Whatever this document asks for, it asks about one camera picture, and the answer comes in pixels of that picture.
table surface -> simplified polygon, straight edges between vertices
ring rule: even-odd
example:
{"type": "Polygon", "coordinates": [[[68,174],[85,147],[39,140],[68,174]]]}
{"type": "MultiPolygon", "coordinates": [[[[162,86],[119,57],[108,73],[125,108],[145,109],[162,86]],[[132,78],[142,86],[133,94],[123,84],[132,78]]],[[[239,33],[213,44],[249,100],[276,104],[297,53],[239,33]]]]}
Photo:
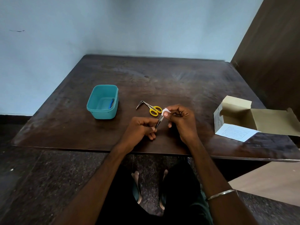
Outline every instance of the table surface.
{"type": "MultiPolygon", "coordinates": [[[[215,135],[213,113],[226,95],[265,108],[230,63],[218,60],[86,55],[12,141],[29,146],[82,151],[110,151],[134,116],[151,117],[141,100],[166,107],[182,104],[195,112],[198,135],[213,158],[298,161],[300,151],[288,136],[257,133],[246,142],[215,135]],[[115,118],[96,120],[86,109],[96,85],[119,89],[115,118]]],[[[137,153],[189,155],[176,128],[167,120],[152,142],[144,139],[137,153]]]]}

plastic box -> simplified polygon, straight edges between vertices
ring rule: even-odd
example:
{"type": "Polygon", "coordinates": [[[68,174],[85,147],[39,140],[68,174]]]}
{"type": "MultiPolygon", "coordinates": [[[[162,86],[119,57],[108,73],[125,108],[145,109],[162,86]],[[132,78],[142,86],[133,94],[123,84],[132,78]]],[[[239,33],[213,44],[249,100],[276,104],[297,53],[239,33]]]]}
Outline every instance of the plastic box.
{"type": "Polygon", "coordinates": [[[86,108],[95,119],[112,119],[118,109],[118,87],[115,85],[97,85],[92,90],[86,108]],[[111,100],[115,99],[109,109],[111,100]]]}

cardboard box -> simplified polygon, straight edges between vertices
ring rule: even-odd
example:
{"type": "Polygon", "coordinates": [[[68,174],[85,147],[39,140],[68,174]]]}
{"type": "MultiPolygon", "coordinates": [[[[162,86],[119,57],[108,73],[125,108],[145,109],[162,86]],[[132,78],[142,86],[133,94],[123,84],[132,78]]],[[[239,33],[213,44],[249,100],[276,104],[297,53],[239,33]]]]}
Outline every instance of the cardboard box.
{"type": "Polygon", "coordinates": [[[257,132],[300,136],[300,123],[291,108],[251,109],[251,103],[226,96],[214,112],[215,134],[242,142],[257,132]]]}

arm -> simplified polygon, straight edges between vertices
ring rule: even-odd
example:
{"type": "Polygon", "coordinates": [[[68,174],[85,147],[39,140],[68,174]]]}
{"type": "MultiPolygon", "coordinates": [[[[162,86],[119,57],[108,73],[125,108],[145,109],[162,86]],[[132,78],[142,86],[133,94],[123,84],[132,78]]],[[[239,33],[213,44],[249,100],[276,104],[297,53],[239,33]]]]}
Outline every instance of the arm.
{"type": "Polygon", "coordinates": [[[134,117],[120,142],[111,150],[103,164],[80,190],[77,196],[55,219],[54,224],[95,224],[107,192],[124,156],[144,135],[153,140],[156,136],[156,118],[134,117]]]}
{"type": "MultiPolygon", "coordinates": [[[[174,122],[181,140],[188,146],[206,197],[231,189],[198,137],[194,113],[180,105],[168,106],[167,109],[171,113],[164,112],[163,115],[169,119],[168,127],[174,122]]],[[[213,198],[208,204],[215,224],[258,224],[235,191],[213,198]]]]}

scissors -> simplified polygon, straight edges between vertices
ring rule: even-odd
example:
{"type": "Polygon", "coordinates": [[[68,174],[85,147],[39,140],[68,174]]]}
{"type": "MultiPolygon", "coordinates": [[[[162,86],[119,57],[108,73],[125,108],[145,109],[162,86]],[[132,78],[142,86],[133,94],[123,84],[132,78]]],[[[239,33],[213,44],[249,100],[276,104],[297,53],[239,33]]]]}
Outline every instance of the scissors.
{"type": "Polygon", "coordinates": [[[161,109],[159,106],[151,106],[151,105],[149,105],[148,103],[146,103],[144,100],[142,100],[142,101],[140,101],[140,103],[138,104],[138,106],[137,106],[137,108],[140,106],[140,105],[142,105],[142,104],[146,104],[148,107],[149,107],[149,109],[150,109],[150,114],[152,115],[152,116],[158,116],[158,114],[160,113],[161,114],[161,112],[163,111],[163,109],[161,109]]]}

